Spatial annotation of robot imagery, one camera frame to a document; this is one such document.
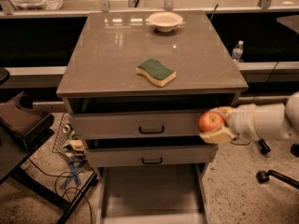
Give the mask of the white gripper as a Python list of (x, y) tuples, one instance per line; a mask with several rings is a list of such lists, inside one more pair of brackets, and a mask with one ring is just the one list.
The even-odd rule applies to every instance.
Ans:
[(251, 141), (254, 137), (253, 114), (256, 105), (240, 105), (237, 108), (220, 106), (212, 108), (212, 112), (221, 114), (228, 121), (229, 127), (221, 127), (217, 131), (200, 133), (199, 136), (208, 144), (229, 144), (232, 140)]

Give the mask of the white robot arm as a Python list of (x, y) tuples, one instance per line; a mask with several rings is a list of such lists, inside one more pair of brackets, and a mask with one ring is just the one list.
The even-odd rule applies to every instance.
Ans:
[(198, 120), (199, 135), (209, 144), (260, 140), (299, 139), (299, 92), (286, 104), (221, 106), (208, 110)]

